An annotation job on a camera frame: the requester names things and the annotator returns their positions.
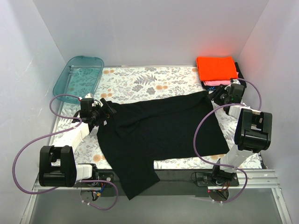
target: floral tablecloth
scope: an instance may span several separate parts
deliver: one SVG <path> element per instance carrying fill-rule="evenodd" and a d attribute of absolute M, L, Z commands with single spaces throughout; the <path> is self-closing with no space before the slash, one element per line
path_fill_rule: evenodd
<path fill-rule="evenodd" d="M 105 98 L 123 104 L 187 95 L 203 90 L 197 68 L 193 67 L 105 68 L 94 98 Z M 79 105 L 64 103 L 61 114 L 72 117 L 77 110 L 79 110 Z M 234 144 L 237 120 L 226 115 L 223 110 L 218 110 L 216 117 L 228 146 L 231 148 Z M 70 127 L 70 124 L 69 119 L 59 119 L 54 131 L 66 129 Z M 110 169 L 99 147 L 96 133 L 97 128 L 93 129 L 89 136 L 80 143 L 74 154 L 76 163 L 95 163 L 100 169 Z M 55 136 L 53 143 L 61 137 L 62 134 Z M 223 156 L 223 154 L 207 156 L 206 159 L 216 162 Z M 155 161 L 154 167 L 155 169 L 195 169 L 212 166 L 199 158 L 187 158 Z M 258 154 L 249 157 L 241 168 L 262 168 Z"/>

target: patterned fabric surface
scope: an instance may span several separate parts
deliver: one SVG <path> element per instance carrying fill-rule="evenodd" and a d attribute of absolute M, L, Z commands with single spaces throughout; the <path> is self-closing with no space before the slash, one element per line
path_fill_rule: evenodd
<path fill-rule="evenodd" d="M 124 104 L 187 95 L 203 90 L 198 70 L 193 67 L 105 68 L 94 98 L 105 98 L 107 101 Z M 61 114 L 72 117 L 79 108 L 79 105 L 64 103 Z M 216 117 L 231 148 L 234 144 L 237 120 L 226 115 L 223 110 L 218 110 Z M 64 130 L 70 127 L 70 124 L 69 119 L 59 119 L 55 131 Z M 95 163 L 100 169 L 110 169 L 99 147 L 96 133 L 97 128 L 94 128 L 80 143 L 75 152 L 76 163 Z M 53 142 L 55 143 L 62 135 L 56 135 Z M 222 154 L 205 158 L 216 162 L 223 156 Z M 155 169 L 195 169 L 212 168 L 212 165 L 204 163 L 199 158 L 187 158 L 155 161 L 154 167 Z M 240 167 L 262 168 L 258 154 L 249 157 Z"/>
<path fill-rule="evenodd" d="M 99 68 L 72 68 L 67 94 L 75 96 L 86 96 L 92 91 L 100 73 Z"/>

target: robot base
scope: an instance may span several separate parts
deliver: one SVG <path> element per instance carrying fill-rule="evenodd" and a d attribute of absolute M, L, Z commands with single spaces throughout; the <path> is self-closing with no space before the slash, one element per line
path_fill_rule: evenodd
<path fill-rule="evenodd" d="M 215 179 L 211 178 L 212 170 L 211 169 L 201 169 L 200 172 L 195 173 L 196 177 L 196 184 L 199 187 L 215 187 L 219 186 L 221 187 L 221 183 L 217 185 L 215 183 Z M 232 181 L 229 182 L 230 187 L 237 187 L 239 186 L 239 181 L 237 174 L 235 174 Z"/>

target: pink folded cloth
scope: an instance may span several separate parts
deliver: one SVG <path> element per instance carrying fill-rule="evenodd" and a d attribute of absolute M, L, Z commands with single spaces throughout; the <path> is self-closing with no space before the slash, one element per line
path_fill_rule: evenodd
<path fill-rule="evenodd" d="M 207 86 L 218 86 L 218 85 L 229 85 L 229 80 L 221 80 L 221 81 L 204 81 L 204 84 Z"/>

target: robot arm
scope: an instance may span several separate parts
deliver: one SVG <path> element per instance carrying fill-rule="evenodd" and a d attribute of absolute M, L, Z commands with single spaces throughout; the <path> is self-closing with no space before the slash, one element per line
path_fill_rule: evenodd
<path fill-rule="evenodd" d="M 231 84 L 228 87 L 220 86 L 209 95 L 218 105 L 241 103 L 244 87 Z M 227 164 L 238 168 L 248 157 L 267 150 L 271 142 L 272 114 L 253 110 L 245 106 L 231 106 L 224 109 L 226 114 L 238 119 L 235 131 L 235 144 L 218 164 Z M 212 178 L 218 183 L 231 181 L 236 169 L 225 166 L 213 167 Z"/>
<path fill-rule="evenodd" d="M 231 106 L 229 115 L 239 118 L 235 131 L 235 144 L 217 163 L 238 168 L 245 160 L 271 143 L 272 114 L 260 112 L 242 106 Z M 214 166 L 212 178 L 217 182 L 227 182 L 234 178 L 236 170 L 231 167 Z"/>
<path fill-rule="evenodd" d="M 104 123 L 116 113 L 105 99 L 95 101 L 87 95 L 80 101 L 81 110 L 74 117 L 80 116 L 82 124 L 68 131 L 53 146 L 44 146 L 40 151 L 39 183 L 41 186 L 72 187 L 80 180 L 97 180 L 98 170 L 95 164 L 75 163 L 74 152 L 80 142 L 91 132 L 95 126 Z M 53 165 L 60 160 L 60 166 Z"/>

